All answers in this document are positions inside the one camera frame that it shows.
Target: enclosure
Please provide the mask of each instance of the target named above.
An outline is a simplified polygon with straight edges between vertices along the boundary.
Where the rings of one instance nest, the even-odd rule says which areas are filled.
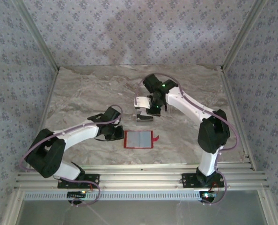
[[[150,124],[136,123],[136,87],[155,72],[173,76],[205,106],[223,109],[240,135],[239,147],[219,157],[229,189],[212,209],[178,178],[200,161],[198,126],[171,106]],[[139,93],[148,95],[143,86]],[[124,130],[159,135],[154,147],[90,139],[63,158],[100,174],[104,195],[157,197],[104,196],[91,209],[69,209],[67,191],[53,178],[20,170],[19,161],[43,128],[73,126],[111,104],[123,108]],[[226,147],[234,143],[231,132]],[[239,199],[240,213],[232,212]],[[114,214],[113,204],[121,207]],[[144,210],[136,217],[131,207]],[[202,210],[207,224],[219,211],[230,214],[225,224],[278,224],[278,0],[0,1],[0,224],[47,223],[40,215],[53,211],[59,218],[46,219],[71,224],[85,209],[96,224],[98,213],[105,224],[201,223],[193,215]],[[159,211],[166,217],[156,217]]]

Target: patterned wallpaper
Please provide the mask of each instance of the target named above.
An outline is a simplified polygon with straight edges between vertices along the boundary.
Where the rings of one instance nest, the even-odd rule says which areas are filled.
[[[53,76],[11,0],[0,0],[0,222]]]
[[[58,66],[221,65],[253,0],[24,0]]]
[[[227,74],[278,209],[278,0],[265,6]]]

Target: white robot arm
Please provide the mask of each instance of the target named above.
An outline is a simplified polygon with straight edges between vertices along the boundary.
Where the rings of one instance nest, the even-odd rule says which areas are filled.
[[[226,120],[225,113],[222,110],[215,112],[213,109],[202,105],[186,93],[182,95],[178,85],[172,80],[160,82],[155,75],[149,75],[143,81],[143,84],[153,95],[148,97],[137,97],[136,101],[134,101],[136,109],[139,109],[139,111],[146,109],[148,115],[160,116],[161,106],[165,105],[166,109],[167,105],[171,105],[187,115],[197,125],[200,125],[198,144],[203,149],[203,152],[200,164],[197,168],[197,175],[198,180],[205,185],[215,174],[214,166],[218,151],[224,147],[227,139],[230,137],[228,126],[219,119],[207,114],[205,111],[213,112]],[[184,96],[203,110],[197,109],[191,105]]]
[[[25,161],[44,178],[54,176],[69,180],[83,180],[84,171],[78,165],[62,160],[64,152],[77,143],[99,135],[104,135],[106,141],[123,139],[124,131],[122,126],[118,126],[120,119],[114,123],[105,124],[105,122],[117,119],[119,115],[120,112],[109,107],[104,114],[89,117],[83,123],[68,129],[57,131],[43,129],[39,132],[31,147],[51,135],[59,135],[36,147],[27,155]]]

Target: purple cable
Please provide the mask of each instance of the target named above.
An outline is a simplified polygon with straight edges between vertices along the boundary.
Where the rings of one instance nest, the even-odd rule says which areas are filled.
[[[61,177],[61,179],[66,180],[66,181],[68,181],[68,182],[72,182],[72,183],[88,183],[88,184],[93,184],[94,186],[97,187],[97,189],[98,189],[98,194],[97,194],[97,197],[96,197],[93,201],[91,201],[91,202],[89,202],[89,203],[84,203],[84,204],[76,205],[76,207],[92,205],[92,204],[96,203],[97,200],[100,198],[100,195],[101,195],[101,188],[100,188],[100,186],[98,186],[97,183],[94,183],[94,182],[89,181],[89,180],[70,180],[70,179],[67,179],[67,178],[64,178],[64,177]],[[74,202],[74,201],[77,201],[77,200],[79,200],[79,199],[78,199],[78,198],[73,199],[73,200],[72,200],[72,205],[74,205],[73,202]]]
[[[216,117],[217,119],[221,120],[222,122],[224,122],[225,124],[228,125],[228,127],[233,131],[233,133],[234,133],[234,135],[235,135],[235,137],[236,137],[236,144],[235,144],[233,147],[231,147],[231,148],[221,149],[220,151],[232,150],[232,149],[235,149],[235,148],[239,145],[240,136],[239,136],[237,130],[234,128],[234,126],[233,126],[231,123],[229,123],[227,120],[225,120],[225,119],[222,118],[221,116],[218,116],[218,115],[214,114],[213,112],[210,112],[210,111],[208,111],[208,110],[204,110],[202,107],[198,106],[197,104],[195,104],[194,102],[192,102],[190,99],[188,99],[188,98],[184,95],[184,91],[183,91],[183,89],[182,89],[181,84],[180,84],[175,78],[173,78],[172,76],[169,76],[169,75],[163,74],[163,73],[153,73],[153,74],[155,74],[155,75],[161,75],[161,76],[166,76],[166,77],[172,79],[173,81],[175,81],[175,82],[177,83],[179,89],[180,89],[180,93],[181,93],[182,97],[183,97],[189,104],[191,104],[192,106],[194,106],[195,108],[197,108],[197,109],[199,109],[199,110],[201,110],[201,111],[204,111],[204,112],[207,113],[207,114],[210,114],[210,115],[213,116],[213,117]],[[141,84],[143,83],[143,81],[144,81],[148,76],[150,76],[150,75],[151,75],[151,74],[147,75],[145,78],[143,78],[143,79],[139,82],[139,84],[138,84],[138,86],[137,86],[137,89],[136,89],[136,92],[135,92],[135,104],[137,104],[137,96],[138,96],[138,92],[139,92],[140,85],[141,85]],[[212,205],[212,204],[217,204],[217,203],[221,202],[222,199],[224,199],[224,197],[225,197],[225,195],[226,195],[226,192],[227,192],[227,180],[225,179],[225,176],[223,175],[223,173],[221,173],[221,172],[219,172],[219,171],[217,170],[218,157],[219,157],[219,153],[217,154],[216,161],[215,161],[215,164],[214,164],[214,168],[215,168],[215,172],[216,172],[216,173],[219,173],[219,174],[222,176],[223,180],[224,180],[224,183],[225,183],[225,191],[224,191],[222,197],[221,197],[218,201],[216,201],[216,202],[214,202],[214,203],[211,203],[211,202],[209,202],[209,201],[207,201],[207,200],[203,200],[204,202],[206,202],[206,203],[208,203],[208,204],[210,204],[210,205]]]
[[[69,128],[69,129],[67,129],[67,130],[65,130],[65,131],[63,131],[63,132],[59,132],[59,133],[53,134],[53,135],[51,135],[51,136],[48,136],[48,137],[42,139],[41,141],[37,142],[34,146],[32,146],[32,147],[23,155],[23,157],[22,157],[21,160],[20,160],[19,166],[20,166],[22,169],[24,169],[24,170],[26,170],[26,171],[28,171],[28,172],[36,172],[36,170],[29,169],[29,168],[23,166],[23,161],[24,161],[24,159],[25,159],[35,148],[37,148],[37,147],[38,147],[39,145],[41,145],[42,143],[44,143],[44,142],[50,140],[50,139],[53,138],[53,137],[57,137],[57,136],[63,135],[64,133],[73,132],[74,130],[77,130],[77,129],[81,128],[81,127],[84,128],[84,127],[88,127],[88,126],[92,126],[92,125],[110,124],[110,123],[114,123],[115,121],[121,119],[122,114],[123,114],[122,108],[121,108],[119,105],[110,105],[110,107],[112,107],[112,106],[116,106],[116,107],[118,107],[118,108],[120,109],[120,115],[119,115],[115,120],[111,120],[111,121],[108,121],[108,122],[98,122],[98,123],[92,123],[92,122],[91,122],[91,123],[84,123],[84,124],[80,124],[80,125],[78,125],[78,126],[76,126],[76,127]],[[94,186],[97,187],[97,189],[98,189],[98,195],[97,195],[96,199],[94,199],[92,202],[86,203],[86,204],[84,204],[84,205],[91,205],[91,204],[95,203],[95,202],[98,200],[98,198],[100,197],[101,189],[100,189],[100,187],[98,186],[98,184],[96,184],[96,183],[94,183],[94,182],[91,182],[91,181],[88,181],[88,180],[70,180],[70,179],[66,179],[66,178],[63,178],[63,177],[61,177],[61,179],[66,180],[66,181],[68,181],[68,182],[73,182],[73,183],[89,183],[89,184],[93,184]]]

